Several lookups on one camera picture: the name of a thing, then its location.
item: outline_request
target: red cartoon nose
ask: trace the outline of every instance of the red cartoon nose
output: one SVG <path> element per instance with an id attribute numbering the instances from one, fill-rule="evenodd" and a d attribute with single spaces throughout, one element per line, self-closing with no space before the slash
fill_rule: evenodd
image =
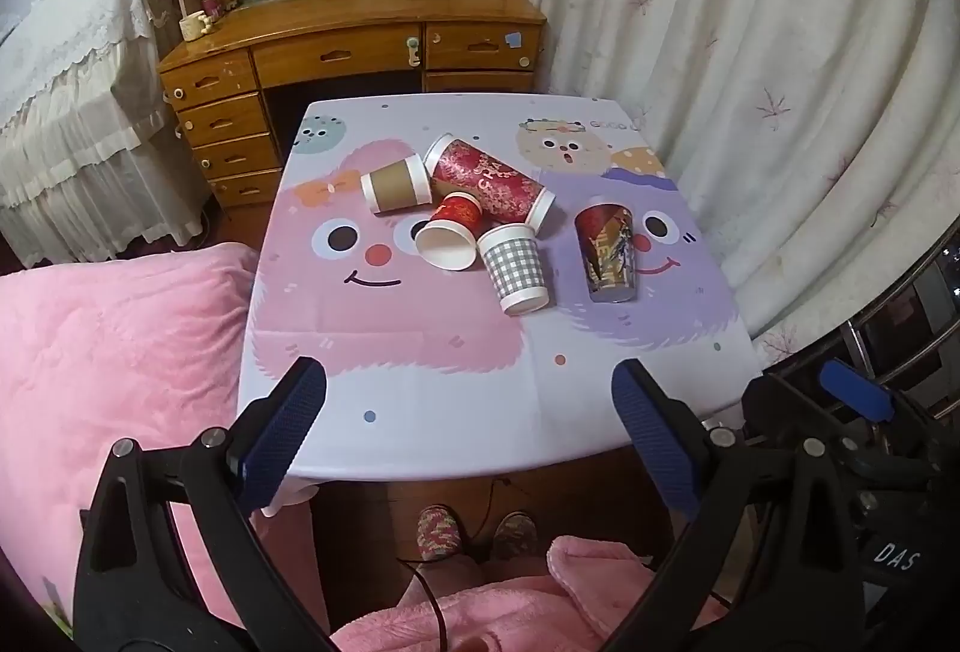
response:
<path id="1" fill-rule="evenodd" d="M 393 255 L 394 253 L 390 251 L 389 246 L 376 243 L 367 249 L 366 254 L 363 255 L 363 259 L 366 259 L 368 265 L 373 265 L 374 268 L 380 268 L 386 265 Z"/>

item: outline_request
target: pink plush bedding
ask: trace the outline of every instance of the pink plush bedding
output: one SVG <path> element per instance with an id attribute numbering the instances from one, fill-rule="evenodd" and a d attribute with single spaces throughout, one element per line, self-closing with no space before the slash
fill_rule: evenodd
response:
<path id="1" fill-rule="evenodd" d="M 254 251 L 224 244 L 0 278 L 0 548 L 40 603 L 71 617 L 78 513 L 114 441 L 182 446 L 233 421 L 254 270 Z M 237 622 L 192 516 L 175 514 L 208 607 Z M 323 621 L 309 508 L 257 529 Z"/>

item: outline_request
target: foot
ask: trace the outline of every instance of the foot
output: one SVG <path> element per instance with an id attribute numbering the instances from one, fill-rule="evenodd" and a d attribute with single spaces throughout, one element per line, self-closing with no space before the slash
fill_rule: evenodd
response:
<path id="1" fill-rule="evenodd" d="M 515 557 L 536 556 L 539 538 L 536 523 L 522 511 L 504 516 L 493 533 L 491 560 L 510 560 Z"/>
<path id="2" fill-rule="evenodd" d="M 460 526 L 446 506 L 427 506 L 416 523 L 416 546 L 424 562 L 443 560 L 464 550 Z"/>

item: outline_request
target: pink cartoon monster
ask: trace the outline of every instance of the pink cartoon monster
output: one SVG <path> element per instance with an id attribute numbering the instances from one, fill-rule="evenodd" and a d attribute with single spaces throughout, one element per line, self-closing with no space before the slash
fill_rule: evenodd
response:
<path id="1" fill-rule="evenodd" d="M 500 310 L 486 271 L 432 267 L 414 235 L 430 208 L 375 216 L 360 175 L 413 152 L 370 143 L 321 179 L 277 195 L 253 304 L 253 353 L 272 378 L 302 354 L 328 375 L 377 365 L 487 372 L 517 361 L 520 321 Z"/>

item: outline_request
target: person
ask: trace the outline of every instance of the person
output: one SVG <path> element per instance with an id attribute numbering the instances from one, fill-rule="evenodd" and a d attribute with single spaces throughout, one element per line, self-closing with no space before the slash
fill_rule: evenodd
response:
<path id="1" fill-rule="evenodd" d="M 560 536 L 546 555 L 533 518 L 509 513 L 488 562 L 467 555 L 462 525 L 446 506 L 419 515 L 419 575 L 443 617 L 450 652 L 595 652 L 626 617 L 654 573 L 627 545 Z M 716 620 L 712 598 L 697 625 Z M 434 652 L 440 622 L 414 577 L 392 609 L 360 617 L 332 636 L 341 652 Z"/>

